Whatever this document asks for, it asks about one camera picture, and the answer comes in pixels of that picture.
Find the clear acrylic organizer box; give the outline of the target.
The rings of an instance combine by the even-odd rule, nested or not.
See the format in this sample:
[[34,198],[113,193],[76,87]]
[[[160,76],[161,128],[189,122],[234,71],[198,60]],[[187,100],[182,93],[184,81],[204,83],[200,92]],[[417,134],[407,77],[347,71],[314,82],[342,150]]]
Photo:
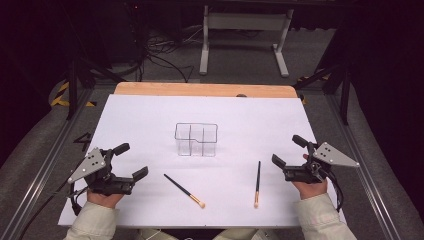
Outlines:
[[214,157],[218,125],[212,123],[177,123],[174,139],[179,156]]

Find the white paper sheet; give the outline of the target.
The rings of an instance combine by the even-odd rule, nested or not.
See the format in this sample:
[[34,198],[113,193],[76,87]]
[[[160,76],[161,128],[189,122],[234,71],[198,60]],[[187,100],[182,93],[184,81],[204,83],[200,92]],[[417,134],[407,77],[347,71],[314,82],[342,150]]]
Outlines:
[[[218,125],[214,157],[179,156],[177,123]],[[112,160],[118,176],[147,166],[148,175],[117,205],[125,228],[283,228],[295,226],[299,193],[275,166],[275,154],[290,165],[304,149],[292,141],[315,136],[297,98],[170,97],[111,95],[92,146],[128,143]],[[259,207],[254,208],[258,161]],[[164,177],[167,174],[206,204],[202,209]]]

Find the dark equipment cabinet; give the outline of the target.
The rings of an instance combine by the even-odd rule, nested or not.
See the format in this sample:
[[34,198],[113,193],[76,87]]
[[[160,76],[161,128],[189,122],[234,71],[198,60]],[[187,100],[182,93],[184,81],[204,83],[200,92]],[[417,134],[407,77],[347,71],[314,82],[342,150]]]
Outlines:
[[135,2],[111,2],[111,58],[140,63],[146,56],[145,13]]

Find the person's left leg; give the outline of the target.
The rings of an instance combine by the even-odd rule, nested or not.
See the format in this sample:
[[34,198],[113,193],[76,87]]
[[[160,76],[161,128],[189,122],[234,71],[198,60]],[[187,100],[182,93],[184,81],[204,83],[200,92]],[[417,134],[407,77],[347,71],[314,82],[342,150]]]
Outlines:
[[177,240],[175,237],[163,232],[161,229],[139,229],[137,240]]

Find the wooden table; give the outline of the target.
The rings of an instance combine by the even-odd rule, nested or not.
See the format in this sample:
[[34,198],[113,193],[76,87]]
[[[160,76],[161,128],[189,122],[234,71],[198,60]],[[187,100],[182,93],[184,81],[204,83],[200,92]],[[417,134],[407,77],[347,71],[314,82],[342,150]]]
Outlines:
[[121,82],[116,86],[114,93],[152,96],[297,98],[297,93],[291,86],[243,84]]

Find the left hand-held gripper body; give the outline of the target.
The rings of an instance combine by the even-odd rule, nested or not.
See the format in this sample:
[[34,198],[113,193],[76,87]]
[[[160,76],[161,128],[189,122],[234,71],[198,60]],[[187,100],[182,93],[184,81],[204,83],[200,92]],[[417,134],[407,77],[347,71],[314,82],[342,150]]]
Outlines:
[[133,178],[117,177],[112,173],[111,161],[115,156],[113,149],[104,150],[95,147],[68,177],[67,183],[74,184],[84,179],[88,188],[94,193],[106,196],[130,195],[135,185]]

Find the black tripod stand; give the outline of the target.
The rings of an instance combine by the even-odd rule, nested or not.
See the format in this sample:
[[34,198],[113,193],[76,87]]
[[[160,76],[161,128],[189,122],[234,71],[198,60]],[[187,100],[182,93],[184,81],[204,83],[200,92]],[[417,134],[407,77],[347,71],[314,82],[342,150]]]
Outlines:
[[78,57],[74,58],[68,68],[67,80],[69,83],[69,110],[67,119],[71,120],[78,109],[78,83],[81,83],[84,89],[92,89],[96,85],[92,70],[96,70],[107,79],[116,83],[125,82],[125,79],[112,73],[104,67],[88,59]]
[[322,70],[330,70],[330,75],[321,90],[326,95],[334,95],[338,88],[341,88],[339,114],[344,125],[348,124],[348,101],[350,94],[351,72],[348,65],[337,64]]

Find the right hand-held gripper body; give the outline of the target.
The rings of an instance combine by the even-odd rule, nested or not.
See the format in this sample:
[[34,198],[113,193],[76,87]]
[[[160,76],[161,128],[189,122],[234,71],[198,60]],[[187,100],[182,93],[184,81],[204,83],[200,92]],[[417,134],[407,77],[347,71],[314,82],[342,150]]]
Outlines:
[[300,143],[308,151],[306,162],[301,166],[285,166],[283,173],[286,181],[303,182],[307,184],[322,183],[332,176],[332,166],[359,168],[360,164],[348,157],[327,142],[321,145],[312,142]]

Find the person's leg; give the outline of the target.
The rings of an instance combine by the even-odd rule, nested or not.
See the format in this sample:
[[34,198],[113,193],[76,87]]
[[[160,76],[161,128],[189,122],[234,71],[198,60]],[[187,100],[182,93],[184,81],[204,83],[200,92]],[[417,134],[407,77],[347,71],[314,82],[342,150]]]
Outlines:
[[273,230],[234,228],[226,229],[212,240],[280,240]]
[[177,240],[175,237],[163,232],[161,229],[139,229],[137,240]]

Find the white metal stand frame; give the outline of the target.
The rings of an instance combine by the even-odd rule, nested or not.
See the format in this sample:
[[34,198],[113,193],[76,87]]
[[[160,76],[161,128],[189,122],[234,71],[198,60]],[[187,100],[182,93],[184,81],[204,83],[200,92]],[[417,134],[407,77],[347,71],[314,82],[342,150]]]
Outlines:
[[254,30],[279,31],[278,43],[272,45],[277,66],[282,77],[288,77],[289,71],[282,53],[283,46],[293,18],[293,9],[283,14],[253,14],[253,13],[216,13],[208,6],[203,12],[203,43],[200,58],[199,74],[208,73],[209,61],[209,31],[214,30]]

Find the person's right leg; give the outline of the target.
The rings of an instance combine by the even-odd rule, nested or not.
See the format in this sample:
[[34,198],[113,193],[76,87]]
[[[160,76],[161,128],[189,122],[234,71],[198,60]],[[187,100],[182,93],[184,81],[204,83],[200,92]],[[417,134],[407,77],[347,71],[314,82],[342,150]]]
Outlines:
[[234,228],[226,229],[212,240],[280,240],[273,230]]

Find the black handled makeup brush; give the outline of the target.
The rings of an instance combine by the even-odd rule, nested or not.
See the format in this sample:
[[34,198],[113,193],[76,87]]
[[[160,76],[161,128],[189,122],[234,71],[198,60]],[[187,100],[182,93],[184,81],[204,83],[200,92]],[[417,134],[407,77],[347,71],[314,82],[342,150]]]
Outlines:
[[189,196],[193,201],[195,201],[200,208],[204,209],[206,204],[202,202],[200,199],[198,199],[196,196],[194,196],[192,193],[190,193],[187,189],[185,189],[183,186],[181,186],[178,182],[176,182],[174,179],[172,179],[167,174],[163,174],[166,179],[168,179],[172,184],[174,184],[178,189],[180,189],[184,194]]
[[255,185],[255,198],[254,208],[259,207],[259,195],[260,195],[260,179],[261,179],[261,161],[258,161],[257,174],[256,174],[256,185]]

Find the aluminium rail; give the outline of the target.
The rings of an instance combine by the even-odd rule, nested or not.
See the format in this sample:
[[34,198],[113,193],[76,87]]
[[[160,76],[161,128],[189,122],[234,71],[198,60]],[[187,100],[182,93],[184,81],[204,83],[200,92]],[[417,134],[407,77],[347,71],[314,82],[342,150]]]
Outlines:
[[349,100],[347,125],[341,119],[338,99],[329,95],[326,100],[353,158],[360,163],[357,174],[384,239],[424,240],[424,223],[389,166],[356,96]]
[[16,240],[63,150],[92,90],[77,96],[77,108],[54,107],[24,137],[0,169],[0,240]]

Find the person's right hand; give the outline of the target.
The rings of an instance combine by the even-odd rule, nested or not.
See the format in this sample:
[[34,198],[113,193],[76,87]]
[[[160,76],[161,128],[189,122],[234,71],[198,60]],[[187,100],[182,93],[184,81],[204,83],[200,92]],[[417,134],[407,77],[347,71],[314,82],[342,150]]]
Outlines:
[[321,183],[293,182],[294,187],[299,191],[300,199],[305,200],[319,196],[327,192],[328,182],[324,180]]

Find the yellow black hazard tape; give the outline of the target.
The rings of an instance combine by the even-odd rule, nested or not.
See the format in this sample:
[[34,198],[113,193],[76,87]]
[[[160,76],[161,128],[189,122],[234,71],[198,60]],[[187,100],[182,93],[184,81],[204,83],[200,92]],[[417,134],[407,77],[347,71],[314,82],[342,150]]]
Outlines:
[[309,77],[301,77],[293,85],[293,88],[295,90],[300,90],[303,87],[305,87],[305,86],[307,86],[307,85],[309,85],[309,84],[311,84],[311,83],[313,83],[315,81],[318,81],[320,79],[323,79],[324,77],[326,77],[328,75],[330,75],[330,70],[329,69],[327,69],[327,70],[321,70],[321,71],[319,71],[319,72],[317,72],[317,73],[315,73],[315,74],[313,74],[312,76],[309,76]]
[[66,106],[69,107],[70,106],[70,102],[68,100],[63,100],[63,96],[65,94],[65,91],[69,89],[69,82],[68,81],[64,81],[62,83],[62,85],[60,86],[58,92],[56,93],[56,95],[54,96],[53,100],[51,101],[50,105],[51,106]]

